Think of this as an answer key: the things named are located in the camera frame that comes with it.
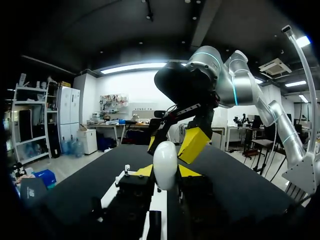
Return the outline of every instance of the air conditioner unit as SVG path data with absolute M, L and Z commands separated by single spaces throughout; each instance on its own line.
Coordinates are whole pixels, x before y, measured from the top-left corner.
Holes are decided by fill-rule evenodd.
M 270 75 L 277 75 L 284 72 L 292 73 L 291 69 L 285 65 L 279 58 L 276 58 L 264 65 L 259 66 L 260 72 L 266 72 Z

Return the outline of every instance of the ceiling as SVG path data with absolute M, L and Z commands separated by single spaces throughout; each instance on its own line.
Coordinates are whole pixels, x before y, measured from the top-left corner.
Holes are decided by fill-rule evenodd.
M 252 73 L 266 81 L 262 85 L 277 85 L 283 94 L 308 89 L 308 85 L 284 86 L 305 79 L 305 75 L 281 28 L 291 25 L 297 37 L 305 34 L 272 1 L 57 2 L 33 22 L 33 31 L 25 37 L 21 54 L 78 74 L 88 68 L 96 70 L 127 62 L 187 60 L 198 47 L 210 45 L 220 51 L 224 61 L 233 51 L 241 50 L 249 59 Z M 153 15 L 151 19 L 147 19 L 149 14 Z M 315 87 L 320 90 L 318 61 L 312 46 L 303 51 L 314 67 Z M 280 58 L 292 73 L 277 79 L 260 74 L 258 67 L 275 58 Z
M 311 97 L 310 97 L 310 92 L 309 91 L 304 91 L 304 92 L 293 92 L 293 93 L 289 93 L 284 95 L 284 97 L 294 103 L 300 103 L 301 102 L 301 98 L 299 97 L 299 95 L 302 94 L 305 96 L 305 98 L 309 101 L 311 101 Z M 316 97 L 317 97 L 317 102 L 320 103 L 320 91 L 316 91 Z

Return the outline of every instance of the shelf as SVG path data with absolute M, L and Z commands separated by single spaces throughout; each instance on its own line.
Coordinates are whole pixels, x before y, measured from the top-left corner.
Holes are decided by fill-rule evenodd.
M 27 87 L 27 86 L 17 86 L 17 90 L 29 90 L 29 91 L 37 91 L 37 92 L 46 92 L 46 89 L 35 88 L 35 87 Z
M 46 138 L 46 136 L 39 136 L 39 137 L 35 137 L 35 138 L 32 138 L 32 139 L 27 140 L 27 141 L 16 142 L 15 145 L 19 146 L 19 145 L 22 145 L 22 144 L 31 143 L 33 141 L 37 141 L 37 140 L 41 140 L 41 139 L 45 139 L 45 138 Z
M 13 104 L 15 105 L 22 105 L 22 104 L 30 104 L 30 105 L 34 105 L 34 104 L 45 104 L 45 101 L 13 101 Z
M 36 160 L 36 159 L 42 158 L 42 157 L 47 156 L 47 155 L 49 155 L 49 153 L 48 153 L 48 152 L 45 152 L 45 153 L 42 153 L 42 154 L 40 154 L 40 155 L 31 157 L 31 158 L 28 158 L 28 159 L 21 160 L 20 163 L 21 163 L 22 165 L 24 165 L 24 164 L 27 164 L 27 163 L 29 163 L 29 162 L 32 162 L 32 161 L 34 161 L 34 160 Z

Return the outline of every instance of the white refrigerator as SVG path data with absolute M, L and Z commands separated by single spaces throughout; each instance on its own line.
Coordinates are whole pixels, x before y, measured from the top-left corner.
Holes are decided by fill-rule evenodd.
M 59 138 L 66 141 L 77 137 L 79 129 L 80 90 L 62 86 L 58 96 Z

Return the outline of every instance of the metal shelving unit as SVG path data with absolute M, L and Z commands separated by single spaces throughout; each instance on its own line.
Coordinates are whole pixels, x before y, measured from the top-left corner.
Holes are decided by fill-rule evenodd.
M 17 111 L 15 111 L 15 108 L 16 108 L 16 106 L 23 106 L 23 105 L 45 105 L 46 102 L 45 101 L 30 101 L 30 100 L 29 101 L 17 101 L 16 99 L 17 99 L 18 91 L 19 92 L 20 91 L 36 91 L 36 92 L 43 93 L 46 96 L 48 94 L 48 89 L 18 86 L 18 84 L 15 86 L 15 92 L 14 92 L 14 97 L 13 97 L 13 101 L 12 101 L 12 109 L 11 109 L 11 137 L 12 137 L 13 149 L 14 149 L 14 154 L 16 156 L 16 159 L 18 162 L 20 162 L 24 165 L 26 163 L 32 162 L 36 159 L 39 159 L 39 158 L 42 158 L 44 156 L 49 155 L 49 152 L 44 152 L 44 153 L 41 153 L 37 156 L 30 157 L 27 159 L 21 159 L 19 156 L 19 152 L 18 152 L 18 146 L 22 146 L 27 143 L 31 143 L 34 141 L 45 139 L 46 145 L 48 147 L 49 146 L 48 134 L 45 133 L 44 136 L 34 137 L 30 140 L 18 142 L 16 140 L 16 129 L 15 129 L 16 128 L 15 127 L 15 112 L 17 112 Z

